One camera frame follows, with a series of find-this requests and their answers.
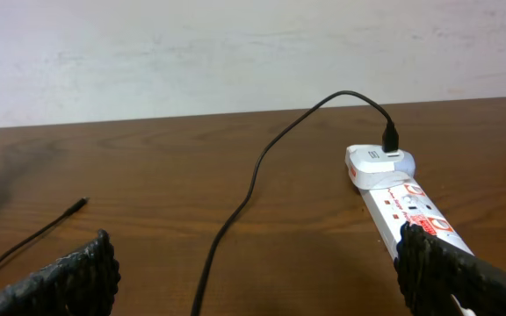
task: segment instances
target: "black cord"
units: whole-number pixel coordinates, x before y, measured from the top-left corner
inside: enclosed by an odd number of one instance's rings
[[[338,91],[326,98],[324,98],[320,103],[314,105],[313,108],[309,109],[307,112],[305,112],[302,116],[300,116],[298,119],[296,119],[292,124],[290,124],[287,128],[285,128],[282,132],[280,132],[277,137],[272,140],[267,147],[263,149],[263,152],[261,152],[261,155],[259,155],[259,158],[257,159],[257,163],[255,164],[255,167],[253,168],[253,177],[251,177],[251,183],[249,184],[249,190],[247,191],[247,195],[245,196],[245,199],[243,202],[237,206],[237,209],[229,216],[229,218],[226,220],[226,223],[220,228],[220,231],[216,234],[214,237],[214,240],[212,241],[212,246],[210,246],[210,250],[208,251],[208,255],[206,257],[206,262],[204,263],[204,268],[202,269],[202,275],[200,276],[199,280],[199,287],[197,288],[196,294],[194,295],[194,301],[192,303],[192,310],[191,310],[191,316],[199,316],[200,315],[200,307],[202,306],[202,299],[204,297],[204,292],[206,289],[206,283],[208,282],[208,275],[210,273],[210,267],[212,266],[212,261],[214,259],[214,253],[216,252],[216,248],[218,247],[218,244],[220,243],[221,238],[224,236],[224,233],[228,230],[228,228],[232,225],[232,223],[235,221],[235,218],[239,214],[239,212],[243,209],[243,207],[249,202],[249,199],[251,198],[251,194],[253,193],[253,188],[255,187],[255,181],[257,179],[257,172],[259,171],[259,165],[261,164],[261,161],[263,160],[266,153],[271,149],[271,147],[277,143],[278,140],[280,140],[286,133],[288,133],[291,129],[293,129],[295,126],[297,126],[302,120],[307,118],[310,114],[312,114],[315,110],[319,109],[322,105],[326,104],[331,99],[334,99],[335,97],[348,95],[357,97],[361,100],[364,100],[369,105],[374,107],[376,110],[378,110],[382,115],[387,119],[387,128],[384,133],[384,143],[382,144],[383,147],[387,147],[389,151],[397,150],[398,144],[397,144],[397,132],[394,128],[394,122],[390,118],[389,114],[382,109],[381,106],[376,104],[374,101],[369,99],[368,97],[365,97],[361,95],[360,93],[354,92],[354,91]]]
[[[77,201],[74,205],[69,207],[59,218],[55,219],[52,223],[44,226],[42,229],[40,229],[38,232],[32,234],[30,237],[26,238],[24,241],[21,241],[17,245],[15,245],[13,248],[7,250],[4,254],[0,256],[0,263],[5,260],[5,258],[12,254],[13,252],[17,251],[17,249],[23,247],[25,244],[27,244],[29,241],[32,241],[36,237],[43,234],[48,228],[58,224],[63,219],[67,218],[69,215],[79,211],[84,205],[87,204],[87,201],[89,201],[88,197],[83,197],[79,201]]]

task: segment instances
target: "wall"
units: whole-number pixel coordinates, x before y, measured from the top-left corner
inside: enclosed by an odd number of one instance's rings
[[[343,89],[506,96],[506,1],[0,0],[0,126],[306,108]]]

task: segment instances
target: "black object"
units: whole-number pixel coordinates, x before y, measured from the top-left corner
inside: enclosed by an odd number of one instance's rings
[[[415,316],[460,315],[451,294],[477,316],[506,315],[506,272],[408,223],[397,252],[398,283]]]
[[[119,280],[109,235],[99,230],[83,248],[1,291],[0,316],[108,316]]]
[[[297,126],[302,120],[307,118],[310,114],[312,114],[315,110],[322,107],[322,105],[326,104],[328,101],[339,97],[339,96],[353,96],[357,97],[365,102],[367,102],[369,105],[374,107],[376,110],[378,110],[387,120],[387,126],[386,131],[383,135],[384,143],[382,144],[382,147],[385,148],[385,152],[397,150],[398,147],[398,136],[397,132],[395,131],[394,122],[390,118],[390,116],[387,114],[387,112],[378,104],[376,104],[374,101],[369,99],[368,97],[365,97],[361,95],[360,93],[354,92],[354,91],[338,91],[326,98],[324,98],[322,101],[320,101],[318,104],[314,105],[311,109],[309,109],[307,112],[302,114],[298,119],[292,122],[287,128],[285,128],[280,134],[278,134],[274,140],[271,140],[269,145],[263,149],[263,152],[259,155],[259,158],[257,159],[257,163],[255,164],[255,167],[253,168],[253,177],[251,177],[251,183],[249,184],[249,190],[247,191],[247,194],[245,195],[245,198],[243,199],[242,203],[237,206],[237,209],[229,216],[228,219],[226,219],[226,222],[224,225],[220,228],[220,231],[216,234],[214,237],[214,240],[212,241],[212,245],[210,246],[210,250],[208,251],[208,255],[206,256],[206,262],[204,263],[204,268],[202,269],[202,274],[200,275],[199,285],[197,287],[196,294],[194,295],[194,301],[192,302],[192,309],[191,309],[191,316],[199,316],[200,315],[200,307],[202,306],[202,298],[204,297],[204,292],[206,290],[206,283],[208,282],[208,274],[210,273],[210,267],[212,266],[212,261],[214,259],[214,253],[216,252],[216,248],[218,247],[218,243],[220,243],[221,238],[224,236],[224,233],[228,230],[228,228],[232,225],[232,223],[237,218],[237,215],[239,212],[242,211],[243,207],[249,202],[249,199],[251,198],[251,194],[253,193],[253,188],[255,187],[255,181],[257,179],[257,172],[259,171],[259,166],[261,165],[261,161],[263,160],[264,156],[267,154],[269,149],[277,143],[278,140],[280,140],[286,133],[288,133],[291,129],[293,129],[295,126]]]
[[[60,217],[55,219],[52,223],[42,227],[38,232],[32,234],[31,236],[27,237],[25,240],[21,241],[17,245],[15,245],[13,248],[7,250],[4,254],[0,256],[0,263],[5,260],[5,258],[12,254],[13,252],[17,251],[17,249],[23,247],[25,244],[27,244],[29,241],[32,241],[36,237],[42,235],[48,228],[57,225],[60,223],[63,219],[67,218],[69,215],[79,211],[84,205],[87,204],[87,201],[89,201],[88,197],[82,197],[79,201],[77,201],[74,205],[70,206]]]

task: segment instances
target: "wooden table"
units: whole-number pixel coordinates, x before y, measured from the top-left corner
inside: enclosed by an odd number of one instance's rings
[[[417,181],[474,253],[506,270],[506,98],[386,108]],[[0,129],[0,254],[91,197],[0,270],[0,289],[104,228],[122,275],[112,314],[188,314],[259,152],[301,113]],[[218,248],[203,315],[409,315],[343,162],[383,127],[369,106],[322,109],[272,149]]]

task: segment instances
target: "brown wooden surface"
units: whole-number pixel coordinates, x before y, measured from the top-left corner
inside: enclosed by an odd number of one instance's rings
[[[474,253],[506,270],[506,98],[386,108],[417,181]],[[0,254],[91,197],[0,270],[0,289],[104,228],[123,276],[112,314],[188,314],[259,152],[300,114],[0,129]],[[371,107],[322,109],[272,149],[220,244],[204,315],[409,315],[343,162],[383,127]]]

